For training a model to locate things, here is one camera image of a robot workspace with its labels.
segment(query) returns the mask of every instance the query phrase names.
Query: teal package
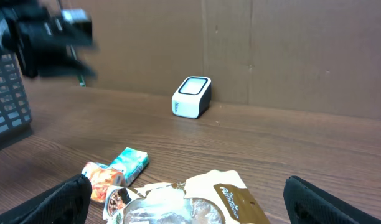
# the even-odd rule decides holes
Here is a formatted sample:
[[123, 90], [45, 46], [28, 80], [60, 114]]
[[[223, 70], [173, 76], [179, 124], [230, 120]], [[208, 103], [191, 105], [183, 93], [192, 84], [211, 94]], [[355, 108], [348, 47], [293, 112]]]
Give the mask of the teal package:
[[113, 162], [111, 162], [109, 167], [123, 173], [125, 186], [128, 187], [148, 163], [148, 153], [127, 147]]

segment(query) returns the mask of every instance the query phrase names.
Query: white device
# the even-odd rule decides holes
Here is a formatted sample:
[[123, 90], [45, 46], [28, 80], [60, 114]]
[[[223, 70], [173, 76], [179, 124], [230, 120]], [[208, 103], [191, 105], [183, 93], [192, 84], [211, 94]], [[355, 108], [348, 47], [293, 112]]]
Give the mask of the white device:
[[210, 105], [211, 79], [187, 77], [172, 96], [172, 112], [177, 116], [196, 119]]

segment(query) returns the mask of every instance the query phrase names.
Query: table surface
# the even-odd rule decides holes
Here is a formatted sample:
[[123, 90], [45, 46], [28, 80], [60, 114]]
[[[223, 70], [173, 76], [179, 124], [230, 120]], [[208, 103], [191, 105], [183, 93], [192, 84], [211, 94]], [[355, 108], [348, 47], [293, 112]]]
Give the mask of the table surface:
[[[0, 213], [125, 147], [150, 165], [133, 186], [236, 170], [272, 223], [289, 223], [291, 175], [381, 219], [381, 121], [212, 103], [201, 118], [172, 115], [171, 98], [25, 82], [33, 135], [0, 151]], [[106, 223], [91, 203], [87, 223]]]

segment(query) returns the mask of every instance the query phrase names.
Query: plastic basket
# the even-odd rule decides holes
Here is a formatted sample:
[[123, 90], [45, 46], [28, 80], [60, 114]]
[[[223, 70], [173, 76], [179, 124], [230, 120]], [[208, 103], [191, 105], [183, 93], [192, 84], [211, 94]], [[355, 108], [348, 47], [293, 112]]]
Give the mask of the plastic basket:
[[0, 57], [0, 139], [29, 126], [31, 112], [14, 53]]

